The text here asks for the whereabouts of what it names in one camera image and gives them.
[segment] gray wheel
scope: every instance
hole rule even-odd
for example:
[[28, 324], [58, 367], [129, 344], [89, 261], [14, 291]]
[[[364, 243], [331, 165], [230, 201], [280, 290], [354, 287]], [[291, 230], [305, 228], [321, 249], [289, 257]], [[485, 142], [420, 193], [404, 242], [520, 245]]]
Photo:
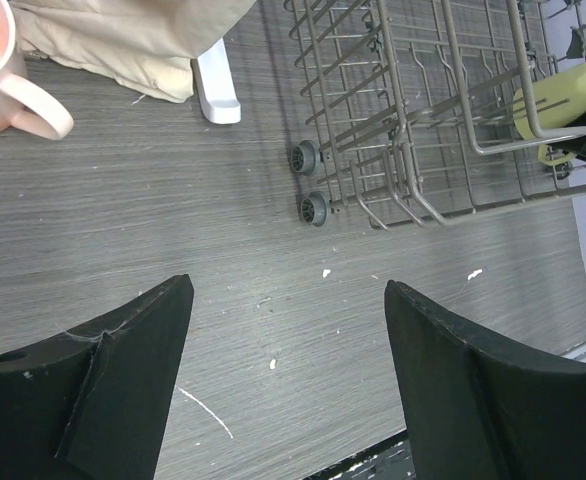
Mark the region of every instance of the gray wheel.
[[300, 202], [302, 219], [311, 225], [321, 227], [326, 223], [331, 214], [331, 205], [326, 194], [312, 192]]
[[322, 163], [322, 154], [315, 143], [304, 140], [291, 150], [290, 163], [295, 173], [305, 176], [314, 175]]
[[553, 167], [545, 167], [544, 171], [546, 173], [555, 172], [555, 178], [557, 178], [559, 181], [562, 181], [569, 178], [571, 173], [573, 173], [573, 164], [571, 162], [561, 163], [556, 165], [555, 169], [553, 169]]

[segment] gray laminate floor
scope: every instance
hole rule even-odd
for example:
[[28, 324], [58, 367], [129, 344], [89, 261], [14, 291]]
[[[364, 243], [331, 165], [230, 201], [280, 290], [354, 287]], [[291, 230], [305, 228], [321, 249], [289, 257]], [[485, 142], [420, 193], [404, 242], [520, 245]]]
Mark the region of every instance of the gray laminate floor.
[[586, 339], [568, 202], [428, 232], [372, 231], [356, 209], [323, 229], [298, 221], [310, 186], [286, 154], [314, 132], [290, 25], [263, 1], [227, 36], [239, 125], [30, 62], [75, 129], [59, 143], [0, 134], [0, 353], [192, 277], [177, 385], [233, 438], [176, 389], [158, 479], [293, 480], [403, 428], [390, 278], [544, 350]]

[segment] pink mug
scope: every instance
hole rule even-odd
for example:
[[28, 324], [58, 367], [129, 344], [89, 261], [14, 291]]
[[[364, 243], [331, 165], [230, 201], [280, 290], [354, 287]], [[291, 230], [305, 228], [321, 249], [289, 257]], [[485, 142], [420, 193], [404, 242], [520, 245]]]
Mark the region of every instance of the pink mug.
[[60, 102], [26, 79], [26, 64], [15, 35], [11, 8], [7, 0], [0, 0], [0, 131], [13, 126], [60, 140], [73, 128], [73, 117]]

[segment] dishwasher rack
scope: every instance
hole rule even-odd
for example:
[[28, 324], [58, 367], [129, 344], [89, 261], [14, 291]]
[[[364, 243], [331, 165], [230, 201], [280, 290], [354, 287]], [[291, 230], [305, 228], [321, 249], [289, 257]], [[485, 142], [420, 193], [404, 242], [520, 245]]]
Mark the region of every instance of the dishwasher rack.
[[[302, 218], [322, 226], [357, 203], [373, 228], [452, 225], [586, 193], [542, 144], [586, 135], [544, 130], [533, 82], [557, 73], [540, 5], [524, 0], [286, 0], [319, 143], [292, 169], [325, 186]], [[535, 138], [519, 138], [526, 116]]]

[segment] white plastic leg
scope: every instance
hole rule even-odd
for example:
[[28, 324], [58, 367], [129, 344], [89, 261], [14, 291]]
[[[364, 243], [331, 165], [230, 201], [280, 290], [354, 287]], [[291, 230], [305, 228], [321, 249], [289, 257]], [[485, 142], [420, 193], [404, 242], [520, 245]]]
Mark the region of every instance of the white plastic leg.
[[204, 116], [218, 124], [239, 122], [242, 109], [235, 95], [224, 39], [200, 55], [193, 66]]

